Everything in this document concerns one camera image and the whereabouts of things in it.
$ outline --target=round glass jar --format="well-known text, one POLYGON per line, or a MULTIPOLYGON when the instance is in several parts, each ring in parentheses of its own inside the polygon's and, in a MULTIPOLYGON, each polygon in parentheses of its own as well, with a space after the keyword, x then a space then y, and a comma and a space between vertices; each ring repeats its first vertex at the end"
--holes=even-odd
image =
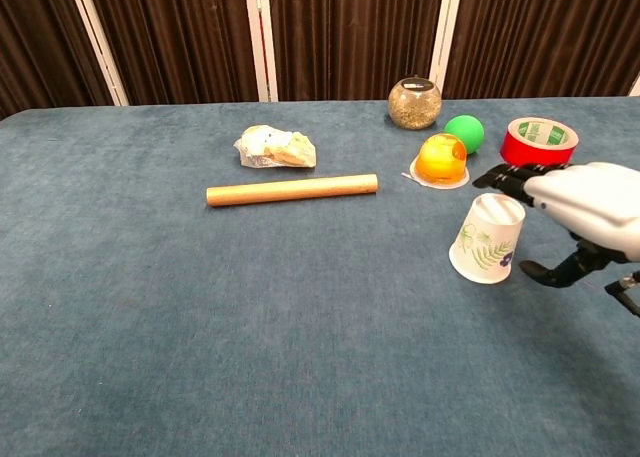
POLYGON ((389 93, 389 117, 403 129, 420 130, 436 121, 442 108, 438 87, 421 77, 402 79, 389 93))

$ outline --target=tape roll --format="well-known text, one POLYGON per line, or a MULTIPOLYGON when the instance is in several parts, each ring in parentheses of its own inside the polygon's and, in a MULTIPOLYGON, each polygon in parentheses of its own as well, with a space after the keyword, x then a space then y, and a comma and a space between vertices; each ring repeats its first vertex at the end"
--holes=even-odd
POLYGON ((565 164, 579 141, 578 134, 560 122, 523 117, 509 123, 500 154, 511 165, 565 164))

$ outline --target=green leaf pattern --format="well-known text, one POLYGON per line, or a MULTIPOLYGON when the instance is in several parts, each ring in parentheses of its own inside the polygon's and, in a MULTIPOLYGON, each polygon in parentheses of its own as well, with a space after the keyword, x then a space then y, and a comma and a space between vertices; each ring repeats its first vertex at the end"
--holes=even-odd
POLYGON ((471 249, 471 254, 476 264, 483 269, 489 270, 489 267, 496 265, 502 258, 511 251, 509 242, 502 242, 499 245, 484 245, 483 247, 475 247, 471 249))
POLYGON ((465 224, 460 229, 458 234, 458 241, 462 247, 463 252, 467 252, 473 246, 473 234, 476 232, 476 226, 473 224, 465 224))
POLYGON ((483 244, 490 244, 491 236, 486 232, 481 231, 478 233, 478 242, 482 242, 483 244))

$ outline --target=tape label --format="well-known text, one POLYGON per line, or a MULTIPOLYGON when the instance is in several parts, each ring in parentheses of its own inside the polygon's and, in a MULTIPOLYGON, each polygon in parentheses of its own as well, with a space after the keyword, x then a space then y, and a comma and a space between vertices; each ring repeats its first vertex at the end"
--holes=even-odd
POLYGON ((518 126, 518 134, 530 142, 546 145, 564 144, 569 136, 560 127, 547 122, 522 122, 518 126))

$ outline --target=jar lid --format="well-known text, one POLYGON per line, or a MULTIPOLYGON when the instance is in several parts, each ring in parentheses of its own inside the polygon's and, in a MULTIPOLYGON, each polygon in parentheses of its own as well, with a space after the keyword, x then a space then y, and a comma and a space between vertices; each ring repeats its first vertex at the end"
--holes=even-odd
POLYGON ((413 90, 414 92, 428 92, 432 90, 435 85, 433 82, 422 77, 408 77, 400 81, 400 85, 407 90, 413 90))

